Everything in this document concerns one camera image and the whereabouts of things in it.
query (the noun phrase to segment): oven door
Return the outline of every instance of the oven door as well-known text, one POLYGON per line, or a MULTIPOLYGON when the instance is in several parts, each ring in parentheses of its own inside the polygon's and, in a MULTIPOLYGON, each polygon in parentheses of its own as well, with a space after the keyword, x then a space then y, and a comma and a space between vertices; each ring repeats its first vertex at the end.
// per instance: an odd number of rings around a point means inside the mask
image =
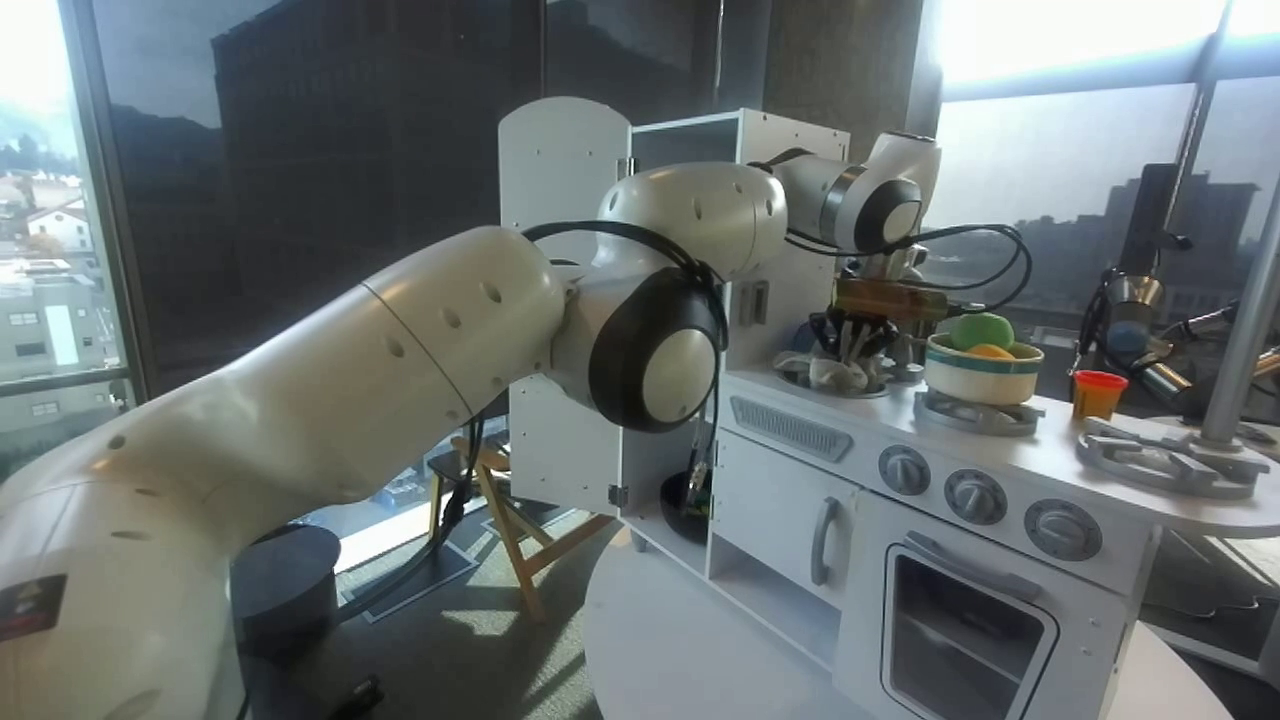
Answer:
POLYGON ((837 641, 837 686, 891 716, 1095 716, 1131 603, 1025 552, 875 498, 837 641))

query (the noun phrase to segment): white table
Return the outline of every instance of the white table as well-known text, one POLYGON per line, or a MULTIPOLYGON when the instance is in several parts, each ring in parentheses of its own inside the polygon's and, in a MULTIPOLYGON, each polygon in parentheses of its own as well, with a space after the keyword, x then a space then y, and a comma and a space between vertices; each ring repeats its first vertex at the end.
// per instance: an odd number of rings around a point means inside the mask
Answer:
MULTIPOLYGON (((590 585, 590 672, 608 720, 855 720, 787 645, 705 581, 619 531, 590 585)), ((1203 678, 1144 625, 1131 626, 1110 720, 1230 720, 1203 678)))

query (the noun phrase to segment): oven window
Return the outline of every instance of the oven window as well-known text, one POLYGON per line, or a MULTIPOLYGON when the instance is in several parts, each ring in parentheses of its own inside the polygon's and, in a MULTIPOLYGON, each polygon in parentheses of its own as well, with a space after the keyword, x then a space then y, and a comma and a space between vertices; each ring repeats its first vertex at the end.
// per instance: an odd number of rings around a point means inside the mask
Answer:
POLYGON ((1054 641, 1045 621, 915 556, 891 556, 887 572, 891 695, 935 716, 1011 716, 1019 686, 1041 674, 1036 650, 1054 641))

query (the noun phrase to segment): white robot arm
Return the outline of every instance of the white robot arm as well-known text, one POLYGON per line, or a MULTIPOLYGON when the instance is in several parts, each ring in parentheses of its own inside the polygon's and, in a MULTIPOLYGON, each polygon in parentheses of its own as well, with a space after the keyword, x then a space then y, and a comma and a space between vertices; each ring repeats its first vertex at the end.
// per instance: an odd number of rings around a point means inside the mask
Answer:
POLYGON ((628 428, 687 418, 725 349, 714 277, 784 249, 787 199, 808 194, 784 184, 734 164, 619 178, 597 264, 570 279, 532 249, 558 228, 439 240, 16 472, 0 488, 0 716, 227 713, 233 556, 378 492, 515 377, 540 367, 628 428))

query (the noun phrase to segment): oven handle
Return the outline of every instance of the oven handle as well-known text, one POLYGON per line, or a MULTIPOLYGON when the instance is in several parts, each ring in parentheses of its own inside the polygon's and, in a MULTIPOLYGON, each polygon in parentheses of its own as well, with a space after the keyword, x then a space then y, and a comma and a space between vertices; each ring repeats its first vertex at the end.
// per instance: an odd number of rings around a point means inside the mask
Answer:
POLYGON ((814 539, 808 539, 808 581, 814 585, 834 581, 827 537, 834 537, 837 515, 839 515, 839 504, 837 504, 837 497, 827 497, 824 515, 817 518, 814 539))
POLYGON ((985 567, 985 565, 976 565, 976 558, 968 558, 968 556, 947 552, 947 546, 944 546, 941 539, 933 539, 933 537, 908 531, 908 539, 915 543, 915 552, 924 552, 924 556, 935 558, 941 567, 947 567, 947 572, 958 572, 958 575, 968 575, 968 581, 976 581, 976 585, 985 585, 985 587, 992 587, 992 592, 1017 597, 1017 600, 1025 600, 1025 603, 1036 603, 1036 600, 1045 597, 1041 585, 1017 575, 1017 572, 992 572, 992 567, 985 567))

